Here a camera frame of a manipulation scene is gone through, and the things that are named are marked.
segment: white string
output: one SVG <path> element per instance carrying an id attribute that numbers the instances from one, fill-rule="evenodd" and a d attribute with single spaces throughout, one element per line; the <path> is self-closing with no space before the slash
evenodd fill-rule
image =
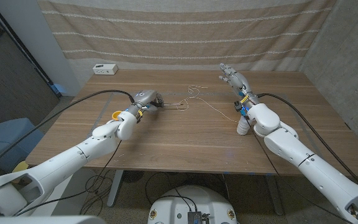
<path id="1" fill-rule="evenodd" d="M 185 98 L 183 100 L 181 100 L 179 103 L 182 103 L 183 101 L 186 102 L 187 104 L 187 108 L 186 109 L 179 109 L 179 107 L 177 106 L 177 109 L 180 110 L 180 111 L 185 111 L 189 108 L 189 102 L 187 102 L 187 100 L 189 99 L 199 99 L 199 100 L 202 100 L 204 101 L 204 103 L 206 103 L 208 106 L 210 106 L 212 109 L 216 110 L 217 112 L 221 113 L 225 118 L 229 119 L 230 121 L 232 122 L 235 122 L 235 123 L 238 123 L 238 121 L 234 121 L 233 119 L 229 118 L 228 116 L 226 116 L 224 113 L 222 113 L 221 111 L 219 111 L 218 109 L 216 109 L 215 107 L 211 106 L 207 101 L 205 101 L 204 99 L 202 98 L 199 98 L 197 97 L 199 94 L 200 94 L 200 90 L 198 88 L 208 88 L 208 87 L 202 87 L 202 86 L 198 86 L 198 85 L 190 85 L 187 87 L 188 89 L 188 93 L 190 94 L 193 94 L 195 91 L 194 90 L 197 90 L 197 94 L 195 96 L 189 96 L 188 98 Z"/>

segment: thin wire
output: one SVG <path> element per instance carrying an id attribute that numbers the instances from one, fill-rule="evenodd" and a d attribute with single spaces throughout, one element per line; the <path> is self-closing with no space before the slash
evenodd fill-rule
<path id="1" fill-rule="evenodd" d="M 226 186 L 226 192 L 227 192 L 227 199 L 230 200 L 229 196 L 229 188 L 227 187 L 226 179 L 224 178 L 224 174 L 222 174 L 224 185 Z"/>
<path id="2" fill-rule="evenodd" d="M 221 113 L 225 118 L 229 119 L 232 122 L 238 123 L 238 121 L 234 121 L 233 119 L 229 118 L 228 116 L 226 116 L 224 113 L 222 113 L 221 111 L 219 111 L 218 109 L 216 109 L 215 107 L 213 107 L 212 105 L 210 105 L 207 101 L 205 101 L 204 99 L 197 97 L 200 94 L 200 90 L 198 88 L 208 88 L 208 87 L 202 87 L 202 86 L 198 86 L 198 85 L 190 85 L 187 87 L 188 89 L 188 93 L 193 94 L 195 91 L 197 90 L 197 94 L 195 96 L 189 96 L 183 100 L 181 100 L 179 103 L 182 103 L 183 101 L 186 102 L 187 104 L 187 108 L 186 109 L 179 109 L 179 107 L 177 106 L 177 109 L 180 111 L 185 111 L 187 109 L 189 109 L 189 103 L 187 102 L 189 99 L 199 99 L 202 100 L 204 103 L 206 103 L 208 106 L 210 106 L 212 109 L 216 110 L 217 112 Z"/>
<path id="3" fill-rule="evenodd" d="M 104 182 L 105 179 L 110 180 L 110 182 L 112 183 L 112 179 L 109 178 L 109 177 L 106 177 L 106 175 L 107 175 L 107 173 L 108 173 L 109 171 L 110 171 L 110 170 L 108 170 L 108 171 L 103 175 L 103 181 L 102 181 L 102 183 Z M 99 198 L 105 197 L 105 196 L 109 193 L 110 188 L 108 187 L 107 189 L 105 189 L 104 191 L 102 191 L 100 194 L 98 193 L 98 191 L 99 191 L 99 190 L 94 190 L 94 191 L 92 191 L 92 192 L 94 192 L 96 195 L 95 195 L 94 197 L 91 197 L 90 199 L 88 199 L 88 200 L 83 204 L 83 206 L 82 206 L 82 208 L 81 208 L 81 211 L 80 211 L 80 214 L 82 214 L 85 209 L 86 209 L 86 211 L 88 211 L 88 209 L 89 209 L 90 207 L 92 207 L 92 205 L 99 200 L 97 197 L 99 197 Z"/>
<path id="4" fill-rule="evenodd" d="M 20 137 L 18 140 L 16 140 L 15 142 L 13 142 L 12 144 L 10 144 L 6 149 L 3 150 L 3 152 L 0 153 L 0 158 L 2 158 L 2 156 L 4 156 L 7 152 L 9 152 L 9 150 L 11 150 L 15 145 L 17 145 L 21 140 L 23 140 L 24 138 L 26 138 L 28 135 L 30 135 L 31 133 L 33 133 L 35 130 L 37 130 L 39 127 L 41 127 L 42 125 L 44 125 L 46 122 L 50 121 L 52 118 L 56 117 L 58 114 L 60 114 L 61 112 L 67 110 L 69 107 L 76 105 L 77 103 L 84 101 L 88 98 L 91 98 L 92 96 L 96 96 L 98 94 L 101 93 L 123 93 L 127 96 L 129 96 L 129 99 L 131 101 L 131 103 L 134 103 L 135 100 L 133 99 L 133 97 L 131 96 L 131 94 L 125 92 L 125 91 L 121 91 L 121 90 L 102 90 L 102 91 L 97 91 L 96 93 L 92 93 L 88 96 L 82 97 L 81 99 L 70 103 L 69 105 L 65 106 L 63 109 L 61 109 L 60 111 L 57 111 L 56 113 L 54 113 L 52 116 L 50 116 L 49 118 L 45 119 L 44 121 L 42 121 L 41 123 L 39 123 L 37 126 L 35 126 L 33 129 L 31 129 L 29 132 L 25 133 L 22 137 Z"/>
<path id="5" fill-rule="evenodd" d="M 161 196 L 161 197 L 157 198 L 156 201 L 157 201 L 158 199 L 160 199 L 160 198 L 166 198 L 166 197 L 177 197 L 177 198 L 182 198 L 183 200 L 184 200 L 184 198 L 185 198 L 185 199 L 188 199 L 188 200 L 191 200 L 191 202 L 193 202 L 194 208 L 195 208 L 195 210 L 196 210 L 196 212 L 197 212 L 197 205 L 194 203 L 194 201 L 193 201 L 191 198 L 188 198 L 188 197 L 182 197 L 182 196 L 177 196 L 177 195 L 165 195 L 165 196 Z"/>
<path id="6" fill-rule="evenodd" d="M 350 175 L 358 182 L 358 177 L 355 175 L 355 173 L 353 173 L 353 171 L 350 170 L 350 168 L 348 168 L 348 166 L 341 160 L 341 158 L 339 158 L 339 156 L 331 149 L 331 147 L 324 141 L 324 139 L 317 133 L 317 131 L 314 129 L 314 127 L 312 127 L 312 125 L 308 122 L 308 120 L 306 120 L 306 118 L 298 111 L 297 108 L 295 108 L 290 102 L 288 102 L 287 100 L 284 100 L 283 98 L 271 94 L 271 93 L 261 93 L 258 94 L 258 98 L 261 98 L 263 96 L 272 96 L 276 99 L 281 100 L 282 102 L 284 102 L 285 104 L 287 104 L 288 106 L 290 106 L 290 108 L 292 108 L 298 115 L 299 117 L 306 123 L 306 125 L 311 129 L 311 131 L 317 136 L 317 138 L 321 141 L 321 143 L 323 143 L 323 145 L 326 147 L 326 149 L 335 157 L 335 159 L 343 166 L 343 168 L 345 168 L 345 170 L 348 171 L 348 173 L 350 173 Z"/>
<path id="7" fill-rule="evenodd" d="M 149 181 L 151 180 L 151 178 L 154 177 L 154 176 L 157 175 L 157 174 L 165 174 L 165 175 L 167 176 L 168 183 L 169 183 L 170 187 L 171 187 L 171 188 L 174 188 L 174 189 L 176 190 L 176 192 L 177 192 L 177 194 L 178 194 L 178 197 L 182 197 L 182 196 L 179 194 L 179 191 L 177 190 L 177 188 L 176 188 L 176 187 L 173 187 L 173 185 L 172 185 L 172 183 L 171 183 L 171 181 L 170 181 L 170 179 L 169 179 L 168 174 L 167 174 L 166 172 L 158 172 L 158 173 L 153 174 L 151 177 L 149 177 L 149 179 L 147 180 L 146 185 L 145 185 L 145 187 L 144 187 L 145 194 L 146 194 L 146 199 L 147 199 L 147 201 L 149 201 L 149 204 L 150 204 L 150 205 L 153 205 L 153 203 L 152 203 L 152 202 L 150 201 L 150 199 L 149 199 L 149 195 L 148 195 L 148 193 L 147 193 L 147 186 L 148 186 Z M 191 211 L 190 205 L 187 203 L 187 201 L 186 201 L 184 198 L 186 198 L 186 197 L 182 197 L 183 201 L 186 202 L 186 204 L 189 206 L 189 210 Z"/>
<path id="8" fill-rule="evenodd" d="M 106 165 L 104 165 L 104 167 L 103 167 L 102 171 L 99 173 L 99 175 L 95 175 L 95 176 L 93 176 L 93 177 L 98 176 L 98 178 L 99 178 L 99 177 L 101 176 L 102 172 L 105 170 L 105 168 L 107 167 L 107 165 L 110 163 L 111 159 L 112 159 L 112 158 L 114 157 L 114 155 L 116 154 L 116 152 L 117 152 L 117 150 L 118 150 L 118 147 L 119 147 L 119 145 L 121 144 L 121 142 L 122 142 L 122 140 L 119 141 L 116 150 L 114 151 L 114 153 L 112 154 L 112 156 L 110 157 L 110 159 L 107 161 Z M 19 215 L 22 215 L 23 213 L 26 213 L 26 212 L 28 212 L 28 211 L 30 211 L 30 210 L 33 210 L 33 209 L 35 209 L 35 208 L 38 208 L 39 206 L 42 206 L 42 205 L 46 205 L 46 204 L 48 204 L 48 203 L 57 202 L 57 201 L 60 201 L 60 200 L 65 200 L 65 199 L 69 199 L 69 198 L 72 198 L 72 197 L 76 197 L 76 196 L 78 196 L 78 195 L 80 195 L 80 194 L 83 194 L 83 193 L 87 192 L 90 188 L 93 187 L 93 185 L 94 185 L 94 184 L 92 184 L 91 187 L 89 187 L 88 189 L 85 189 L 84 191 L 82 191 L 82 192 L 80 192 L 80 193 L 77 193 L 77 194 L 74 194 L 74 195 L 71 195 L 71 196 L 68 196 L 68 197 L 58 198 L 58 199 L 55 199 L 55 200 L 51 200 L 51 201 L 48 201 L 48 202 L 41 203 L 41 204 L 39 204 L 39 205 L 33 206 L 33 207 L 31 207 L 31 208 L 28 208 L 28 209 L 26 209 L 26 210 L 24 210 L 24 211 L 22 211 L 22 212 L 19 212 L 19 213 L 15 214 L 14 216 L 15 216 L 15 217 L 18 217 Z"/>
<path id="9" fill-rule="evenodd" d="M 347 222 L 347 223 L 353 224 L 353 223 L 350 222 L 349 220 L 346 220 L 345 218 L 340 217 L 339 215 L 336 215 L 335 213 L 330 212 L 329 210 L 327 210 L 327 209 L 325 209 L 325 208 L 319 206 L 318 204 L 312 202 L 312 201 L 311 201 L 310 199 L 308 199 L 306 196 L 304 196 L 304 195 L 301 194 L 299 191 L 297 191 L 295 188 L 293 188 L 293 187 L 290 185 L 290 183 L 288 183 L 288 182 L 280 175 L 280 173 L 278 173 L 278 171 L 277 171 L 276 167 L 274 166 L 272 160 L 270 160 L 269 155 L 267 155 L 265 148 L 263 147 L 262 143 L 260 143 L 258 137 L 256 136 L 256 133 L 254 132 L 254 129 L 251 128 L 251 130 L 252 130 L 252 134 L 254 134 L 254 137 L 256 138 L 256 141 L 258 141 L 258 143 L 259 143 L 260 147 L 262 148 L 262 150 L 264 151 L 264 153 L 265 153 L 265 155 L 266 155 L 268 161 L 269 161 L 270 164 L 272 165 L 274 171 L 275 171 L 275 172 L 277 173 L 277 175 L 284 181 L 284 183 L 286 183 L 293 191 L 295 191 L 299 196 L 303 197 L 303 199 L 307 200 L 307 201 L 308 201 L 309 203 L 311 203 L 312 205 L 314 205 L 314 206 L 316 206 L 316 207 L 318 207 L 318 208 L 324 210 L 325 212 L 330 213 L 331 215 L 333 215 L 333 216 L 335 216 L 335 217 L 337 217 L 337 218 L 340 218 L 341 220 L 344 220 L 344 221 Z"/>

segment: blue chair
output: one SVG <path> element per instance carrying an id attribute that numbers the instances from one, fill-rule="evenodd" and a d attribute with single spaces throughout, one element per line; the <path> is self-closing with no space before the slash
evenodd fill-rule
<path id="1" fill-rule="evenodd" d="M 32 128 L 34 128 L 34 125 L 28 118 L 13 119 L 0 123 L 0 153 Z M 0 158 L 0 169 L 7 173 L 12 172 L 18 163 L 26 159 L 43 136 L 44 134 L 41 131 L 35 130 L 19 142 Z"/>

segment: white power strip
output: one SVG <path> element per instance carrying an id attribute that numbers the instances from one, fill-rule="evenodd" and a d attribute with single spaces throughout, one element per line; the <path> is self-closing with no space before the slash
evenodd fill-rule
<path id="1" fill-rule="evenodd" d="M 117 70 L 116 64 L 96 64 L 93 67 L 95 75 L 114 75 Z"/>

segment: table leg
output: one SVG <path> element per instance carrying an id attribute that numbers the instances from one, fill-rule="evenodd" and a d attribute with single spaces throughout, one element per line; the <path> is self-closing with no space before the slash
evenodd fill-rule
<path id="1" fill-rule="evenodd" d="M 121 179 L 124 171 L 123 170 L 116 170 L 116 173 L 114 174 L 114 178 L 112 180 L 111 189 L 109 198 L 107 200 L 107 206 L 113 207 L 116 203 L 118 191 L 121 186 Z"/>
<path id="2" fill-rule="evenodd" d="M 278 190 L 277 181 L 274 176 L 265 176 L 268 191 L 272 198 L 274 212 L 277 215 L 284 215 L 283 204 L 280 197 L 280 191 Z"/>

